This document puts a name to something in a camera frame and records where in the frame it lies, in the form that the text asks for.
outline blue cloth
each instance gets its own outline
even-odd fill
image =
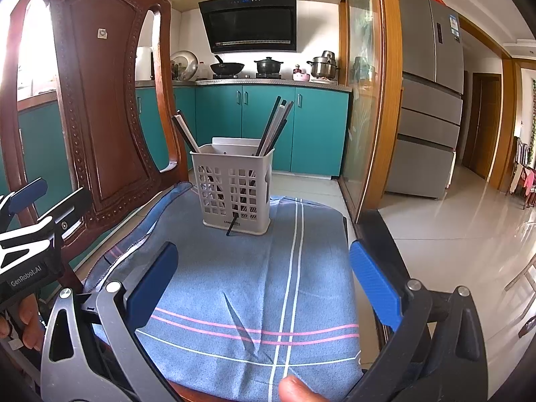
[[[189,185],[176,186],[159,204],[104,259],[113,263],[146,236],[107,279],[121,280],[165,241],[177,246],[179,267],[148,324],[136,331],[164,377],[225,399],[264,402],[279,400],[288,373],[342,400],[362,376],[342,215],[314,202],[272,198],[266,234],[226,237],[202,224]],[[95,266],[87,291],[105,265]]]

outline human hand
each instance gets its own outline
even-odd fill
[[[26,325],[22,334],[22,342],[29,349],[41,350],[45,331],[39,321],[37,300],[35,295],[29,295],[20,301],[19,317]],[[9,325],[3,317],[0,317],[0,338],[9,335]]]
[[[292,375],[279,382],[279,398],[281,402],[329,402]]]

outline black pot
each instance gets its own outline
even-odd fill
[[[215,55],[216,58],[220,63],[215,63],[210,65],[210,69],[214,74],[218,75],[236,75],[242,69],[244,69],[243,63],[223,63],[223,60],[221,60],[221,57],[218,55]]]
[[[259,74],[279,74],[281,64],[283,63],[273,60],[271,57],[267,57],[264,60],[254,60],[254,62],[257,64],[257,72]]]

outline countertop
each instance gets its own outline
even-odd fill
[[[339,92],[351,93],[352,88],[347,86],[341,86],[336,83],[317,83],[314,81],[294,81],[294,80],[267,80],[267,79],[228,79],[228,80],[202,80],[202,81],[173,81],[173,86],[212,86],[221,84],[270,84],[270,85],[283,85],[283,86],[295,86],[304,87],[310,89],[325,89],[336,90]],[[138,80],[136,81],[137,88],[149,88],[154,87],[154,80]],[[39,95],[31,96],[30,98],[22,99],[17,102],[17,109],[22,112],[26,109],[41,106],[42,104],[56,101],[57,96],[55,91],[41,93]]]

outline frying pan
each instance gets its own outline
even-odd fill
[[[219,63],[210,65],[210,69],[214,72],[214,74],[236,75],[240,71],[242,71],[242,69],[244,69],[243,63],[223,63],[223,60],[221,60],[220,56],[215,56],[218,59]]]

